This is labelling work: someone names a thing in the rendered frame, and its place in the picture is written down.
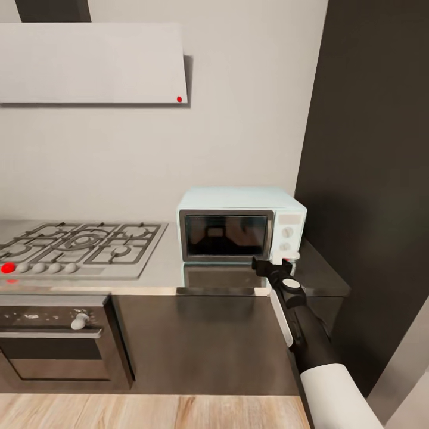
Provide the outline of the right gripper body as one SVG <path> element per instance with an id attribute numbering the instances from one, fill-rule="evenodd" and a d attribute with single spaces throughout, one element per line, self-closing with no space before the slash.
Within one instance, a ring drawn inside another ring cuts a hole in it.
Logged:
<path id="1" fill-rule="evenodd" d="M 258 260 L 256 269 L 253 269 L 253 264 L 252 269 L 254 271 L 256 270 L 257 276 L 267 277 L 269 281 L 269 278 L 272 277 L 272 274 L 276 272 L 285 272 L 287 275 L 290 275 L 292 265 L 293 264 L 289 260 L 282 261 L 282 265 L 273 265 L 268 260 Z"/>

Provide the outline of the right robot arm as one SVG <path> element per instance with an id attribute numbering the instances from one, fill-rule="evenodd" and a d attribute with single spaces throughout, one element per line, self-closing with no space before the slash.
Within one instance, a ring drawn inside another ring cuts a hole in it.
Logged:
<path id="1" fill-rule="evenodd" d="M 384 429 L 332 345 L 329 328 L 290 275 L 290 260 L 300 253 L 273 250 L 271 256 L 270 261 L 253 257 L 252 270 L 272 286 L 272 306 L 294 353 L 315 429 Z"/>

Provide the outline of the microwave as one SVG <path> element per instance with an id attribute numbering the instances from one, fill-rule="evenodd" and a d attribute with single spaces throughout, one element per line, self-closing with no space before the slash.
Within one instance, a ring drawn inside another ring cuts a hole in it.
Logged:
<path id="1" fill-rule="evenodd" d="M 176 209 L 183 262 L 252 262 L 299 252 L 307 209 L 278 187 L 190 187 Z"/>

